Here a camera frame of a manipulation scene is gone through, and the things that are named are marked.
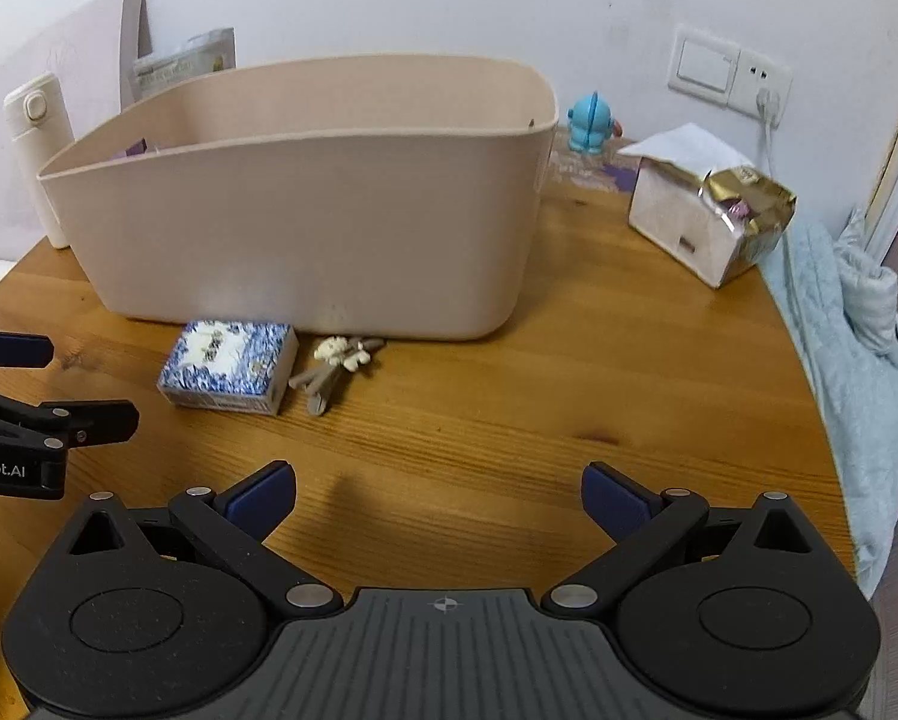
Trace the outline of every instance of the power cord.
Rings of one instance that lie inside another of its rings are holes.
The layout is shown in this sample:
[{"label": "power cord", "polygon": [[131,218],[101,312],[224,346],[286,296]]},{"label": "power cord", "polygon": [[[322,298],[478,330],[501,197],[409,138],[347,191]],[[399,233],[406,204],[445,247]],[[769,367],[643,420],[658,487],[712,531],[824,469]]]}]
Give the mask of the power cord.
[{"label": "power cord", "polygon": [[755,105],[759,109],[759,118],[762,120],[762,131],[765,135],[765,159],[768,162],[768,177],[775,178],[775,153],[772,151],[772,125],[779,117],[779,108],[782,100],[779,93],[762,87],[755,98]]},{"label": "power cord", "polygon": [[[755,98],[756,107],[759,109],[759,118],[762,120],[762,132],[765,136],[765,160],[768,162],[768,177],[775,179],[777,173],[775,170],[775,153],[772,151],[772,125],[775,124],[779,116],[779,108],[781,100],[779,100],[778,92],[771,89],[759,89]],[[786,290],[791,296],[789,307],[791,308],[792,317],[795,320],[794,330],[797,330],[801,336],[802,348],[805,350],[806,359],[809,363],[810,375],[809,386],[812,394],[817,393],[816,384],[819,382],[820,376],[815,366],[815,360],[809,354],[809,338],[806,335],[805,312],[802,310],[802,300],[799,298],[799,290],[795,285],[795,266],[792,264],[792,251],[788,245],[788,229],[782,233],[782,253],[785,259],[785,279]],[[821,413],[823,421],[828,416],[826,413],[823,399],[817,397],[815,399],[818,404],[819,413]]]}]

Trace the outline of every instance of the plastic storage basket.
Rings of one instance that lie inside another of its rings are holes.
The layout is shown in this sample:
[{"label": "plastic storage basket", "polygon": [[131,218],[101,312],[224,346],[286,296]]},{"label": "plastic storage basket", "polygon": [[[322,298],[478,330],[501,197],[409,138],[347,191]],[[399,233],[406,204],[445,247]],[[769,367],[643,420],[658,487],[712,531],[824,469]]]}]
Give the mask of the plastic storage basket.
[{"label": "plastic storage basket", "polygon": [[284,62],[143,100],[39,177],[119,314],[476,338],[515,306],[557,121],[515,62]]}]

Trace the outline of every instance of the blue gripper pad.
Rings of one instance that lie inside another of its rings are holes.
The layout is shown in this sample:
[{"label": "blue gripper pad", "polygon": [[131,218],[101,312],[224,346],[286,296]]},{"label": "blue gripper pad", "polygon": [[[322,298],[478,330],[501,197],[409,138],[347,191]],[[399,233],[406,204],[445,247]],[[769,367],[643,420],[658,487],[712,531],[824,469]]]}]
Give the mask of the blue gripper pad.
[{"label": "blue gripper pad", "polygon": [[662,510],[662,498],[604,463],[582,471],[582,508],[613,541],[631,536]]},{"label": "blue gripper pad", "polygon": [[262,541],[295,507],[295,471],[276,460],[220,493],[212,507],[244,533]]},{"label": "blue gripper pad", "polygon": [[46,367],[54,353],[45,336],[0,333],[0,367]]}]

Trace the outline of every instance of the light blue blanket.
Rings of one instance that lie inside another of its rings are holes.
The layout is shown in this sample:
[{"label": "light blue blanket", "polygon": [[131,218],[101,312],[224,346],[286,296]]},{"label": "light blue blanket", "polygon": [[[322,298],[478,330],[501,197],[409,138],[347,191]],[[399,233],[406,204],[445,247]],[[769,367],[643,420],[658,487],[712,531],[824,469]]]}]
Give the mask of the light blue blanket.
[{"label": "light blue blanket", "polygon": [[898,283],[861,247],[859,211],[838,241],[803,216],[759,266],[825,423],[871,597],[898,520]]}]

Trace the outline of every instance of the wooden table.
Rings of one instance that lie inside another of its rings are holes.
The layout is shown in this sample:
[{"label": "wooden table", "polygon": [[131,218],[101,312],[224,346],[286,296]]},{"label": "wooden table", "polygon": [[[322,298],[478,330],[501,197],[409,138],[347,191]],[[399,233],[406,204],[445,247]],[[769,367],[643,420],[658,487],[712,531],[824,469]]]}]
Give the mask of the wooden table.
[{"label": "wooden table", "polygon": [[[158,506],[273,458],[300,494],[268,544],[345,593],[543,591],[610,545],[579,504],[593,460],[719,506],[787,490],[851,567],[825,433],[761,276],[713,292],[627,227],[627,200],[548,191],[510,322],[474,343],[391,343],[322,418],[292,396],[279,418],[169,406],[155,379],[178,328],[110,314],[43,241],[0,284],[0,328],[48,334],[56,358],[0,370],[0,392],[130,398],[142,422],[127,445],[71,453],[63,501],[0,498],[0,624],[87,493]],[[0,655],[0,717],[22,714]]]}]

